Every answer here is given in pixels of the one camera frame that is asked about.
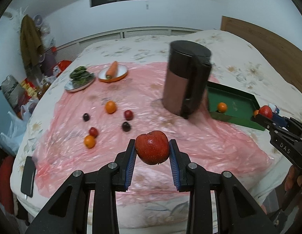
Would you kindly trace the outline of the right hand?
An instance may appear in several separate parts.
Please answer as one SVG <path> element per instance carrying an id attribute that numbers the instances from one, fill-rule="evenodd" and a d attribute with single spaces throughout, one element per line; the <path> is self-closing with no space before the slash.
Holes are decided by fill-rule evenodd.
<path id="1" fill-rule="evenodd" d="M 295 167 L 292 165 L 288 171 L 288 174 L 286 176 L 285 180 L 285 191 L 287 192 L 290 190 L 295 183 L 297 183 L 300 188 L 302 189 L 302 175 L 295 178 Z"/>

